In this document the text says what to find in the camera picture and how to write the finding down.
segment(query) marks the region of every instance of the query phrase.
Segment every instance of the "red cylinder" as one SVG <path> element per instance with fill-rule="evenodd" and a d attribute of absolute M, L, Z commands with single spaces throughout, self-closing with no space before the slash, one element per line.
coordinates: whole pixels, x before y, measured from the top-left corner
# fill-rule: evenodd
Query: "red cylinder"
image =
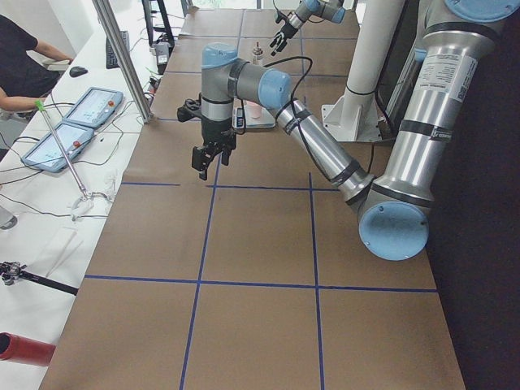
<path fill-rule="evenodd" d="M 0 333 L 0 360 L 48 366 L 56 345 L 42 343 L 26 337 Z"/>

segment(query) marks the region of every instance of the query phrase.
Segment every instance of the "robotic arm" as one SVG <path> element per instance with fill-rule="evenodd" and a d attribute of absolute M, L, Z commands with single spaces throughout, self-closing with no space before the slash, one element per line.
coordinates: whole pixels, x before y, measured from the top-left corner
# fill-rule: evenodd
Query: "robotic arm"
<path fill-rule="evenodd" d="M 256 102 L 270 110 L 279 126 L 343 193 L 358 215 L 362 242 L 373 254 L 388 260 L 418 254 L 428 238 L 427 215 L 433 203 L 430 184 L 477 63 L 492 51 L 501 20 L 520 7 L 517 0 L 507 15 L 483 23 L 457 13 L 445 1 L 431 3 L 422 39 L 424 64 L 386 171 L 378 179 L 364 172 L 301 102 L 291 101 L 288 75 L 247 63 L 237 57 L 236 49 L 224 44 L 205 48 L 202 94 L 177 111 L 181 122 L 194 116 L 202 121 L 204 145 L 193 148 L 192 166 L 205 179 L 217 154 L 223 153 L 227 165 L 236 147 L 233 99 Z"/>
<path fill-rule="evenodd" d="M 276 53 L 282 51 L 287 45 L 287 40 L 294 37 L 312 15 L 332 23 L 341 23 L 345 16 L 343 2 L 344 0 L 303 0 L 298 8 L 289 15 L 285 15 L 276 9 L 276 23 L 278 24 L 283 20 L 285 24 L 276 33 L 273 42 L 269 45 L 273 48 L 271 55 L 276 55 Z"/>

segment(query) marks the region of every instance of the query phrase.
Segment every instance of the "window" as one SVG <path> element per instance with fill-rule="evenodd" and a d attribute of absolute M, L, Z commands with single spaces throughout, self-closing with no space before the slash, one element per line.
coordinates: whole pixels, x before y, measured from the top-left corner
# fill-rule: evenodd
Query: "window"
<path fill-rule="evenodd" d="M 199 8 L 257 8 L 257 0 L 193 0 Z"/>

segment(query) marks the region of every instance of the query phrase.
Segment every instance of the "table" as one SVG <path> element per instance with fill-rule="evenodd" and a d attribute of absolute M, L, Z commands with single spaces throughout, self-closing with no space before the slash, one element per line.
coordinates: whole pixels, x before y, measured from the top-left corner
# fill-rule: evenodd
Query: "table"
<path fill-rule="evenodd" d="M 132 61 L 141 84 L 145 86 L 157 67 L 150 54 L 148 41 L 141 39 L 145 37 L 145 32 L 144 21 L 139 21 L 142 18 L 140 7 L 141 4 L 137 3 L 132 9 L 118 14 L 117 19 L 119 27 L 129 31 Z M 116 193 L 139 138 L 142 121 L 136 106 L 129 103 L 132 95 L 120 69 L 105 68 L 105 40 L 105 33 L 99 26 L 72 63 L 72 66 L 86 67 L 89 72 L 77 78 L 71 78 L 65 73 L 54 88 L 52 98 L 55 102 L 76 102 L 91 86 L 123 92 L 124 101 L 118 113 L 125 107 L 126 110 L 115 121 L 120 130 L 112 125 L 106 126 L 78 159 L 103 163 L 112 152 L 113 156 L 102 166 L 85 162 L 76 164 L 76 170 L 89 191 Z M 45 104 L 50 103 L 52 99 L 48 97 Z M 68 108 L 62 106 L 60 110 L 65 113 Z M 49 108 L 48 112 L 53 123 L 60 120 L 57 110 Z M 43 118 L 36 114 L 22 136 L 40 139 L 47 132 Z M 33 145 L 33 140 L 22 139 L 15 143 L 13 150 L 24 154 Z M 22 167 L 20 159 L 10 151 L 0 163 L 0 182 L 17 180 L 33 173 L 28 168 L 6 171 L 18 167 Z M 72 203 L 80 197 L 80 191 L 68 169 L 58 174 L 41 173 L 18 183 L 6 184 L 0 189 L 0 194 L 57 215 L 70 214 Z M 18 224 L 14 228 L 0 231 L 2 261 L 27 264 L 27 271 L 37 275 L 46 276 L 51 271 L 48 275 L 50 279 L 79 287 L 106 218 L 85 218 L 73 222 L 70 217 L 55 218 L 38 214 L 4 197 L 0 197 L 0 205 L 18 217 Z M 88 214 L 107 215 L 110 208 L 110 203 L 97 198 L 94 200 L 94 208 Z M 20 280 L 10 287 L 0 286 L 0 332 L 56 344 L 74 299 L 65 292 L 26 280 Z M 45 372 L 46 367 L 0 363 L 2 386 L 6 385 L 9 389 L 37 388 Z"/>
<path fill-rule="evenodd" d="M 202 48 L 245 58 L 277 26 L 267 10 L 187 17 L 41 389 L 463 389 L 426 254 L 387 262 L 284 132 L 239 137 L 207 182 L 189 167 Z M 355 17 L 305 26 L 285 55 L 315 68 L 297 94 L 339 96 Z M 305 64 L 287 63 L 294 79 Z M 344 146 L 368 164 L 369 145 Z M 377 147 L 380 175 L 389 148 Z"/>

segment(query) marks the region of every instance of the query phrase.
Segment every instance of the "blue joint cap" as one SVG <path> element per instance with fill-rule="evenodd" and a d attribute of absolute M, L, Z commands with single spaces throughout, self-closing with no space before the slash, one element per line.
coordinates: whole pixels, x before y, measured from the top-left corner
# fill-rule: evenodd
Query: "blue joint cap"
<path fill-rule="evenodd" d="M 341 7 L 334 16 L 332 16 L 332 23 L 341 23 L 343 21 L 343 18 L 345 17 L 345 9 Z"/>
<path fill-rule="evenodd" d="M 363 244 L 376 256 L 405 260 L 418 254 L 428 241 L 424 213 L 403 201 L 385 201 L 371 207 L 359 222 Z"/>
<path fill-rule="evenodd" d="M 512 15 L 520 0 L 444 0 L 448 9 L 473 23 L 493 23 Z"/>
<path fill-rule="evenodd" d="M 238 51 L 227 43 L 210 43 L 202 51 L 202 69 L 223 67 L 238 58 Z"/>
<path fill-rule="evenodd" d="M 267 109 L 281 108 L 291 95 L 291 77 L 282 71 L 269 69 L 258 85 L 258 100 Z"/>
<path fill-rule="evenodd" d="M 303 0 L 303 3 L 309 11 L 316 12 L 319 9 L 319 1 L 318 0 Z"/>
<path fill-rule="evenodd" d="M 415 61 L 418 63 L 423 63 L 426 58 L 427 52 L 424 49 L 414 49 L 415 50 Z"/>

